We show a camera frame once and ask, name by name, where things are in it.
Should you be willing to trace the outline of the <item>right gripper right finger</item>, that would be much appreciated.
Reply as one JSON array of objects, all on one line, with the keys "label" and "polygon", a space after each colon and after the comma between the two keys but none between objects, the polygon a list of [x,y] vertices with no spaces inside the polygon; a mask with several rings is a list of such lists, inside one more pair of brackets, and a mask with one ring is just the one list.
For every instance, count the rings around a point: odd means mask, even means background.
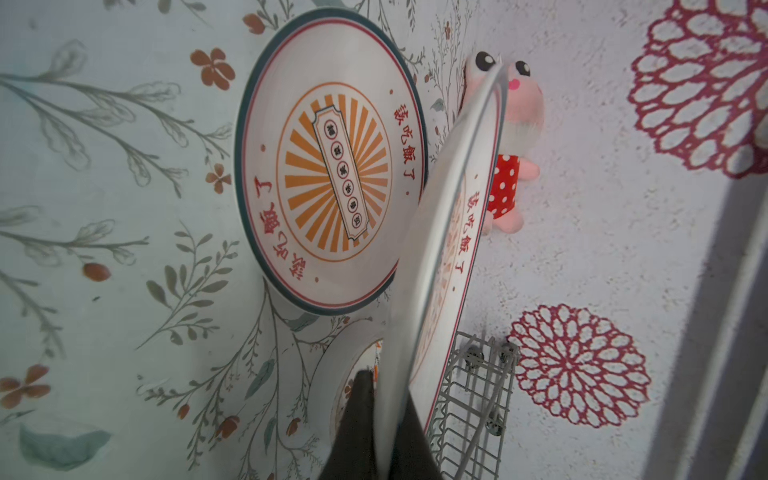
[{"label": "right gripper right finger", "polygon": [[395,438],[389,473],[393,480],[441,480],[411,396]]}]

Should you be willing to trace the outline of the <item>round white plate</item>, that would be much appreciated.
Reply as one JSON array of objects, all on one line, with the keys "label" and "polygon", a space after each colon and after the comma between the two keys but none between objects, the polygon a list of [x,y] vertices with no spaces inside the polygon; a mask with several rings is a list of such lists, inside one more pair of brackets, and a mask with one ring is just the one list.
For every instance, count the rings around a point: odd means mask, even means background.
[{"label": "round white plate", "polygon": [[495,171],[508,73],[482,74],[431,171],[401,250],[373,410],[378,476],[389,477],[407,404],[429,424],[472,275]]},{"label": "round white plate", "polygon": [[246,237],[286,300],[341,315],[388,287],[428,139],[413,76],[378,26],[325,7],[280,28],[246,83],[234,150]]}]

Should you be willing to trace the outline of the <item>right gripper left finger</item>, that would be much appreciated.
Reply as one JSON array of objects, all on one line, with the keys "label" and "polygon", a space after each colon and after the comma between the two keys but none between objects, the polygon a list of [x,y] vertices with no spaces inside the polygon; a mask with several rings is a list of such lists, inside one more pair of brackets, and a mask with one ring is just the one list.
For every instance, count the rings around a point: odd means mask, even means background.
[{"label": "right gripper left finger", "polygon": [[374,386],[369,370],[356,373],[338,433],[320,480],[376,478],[373,440]]}]

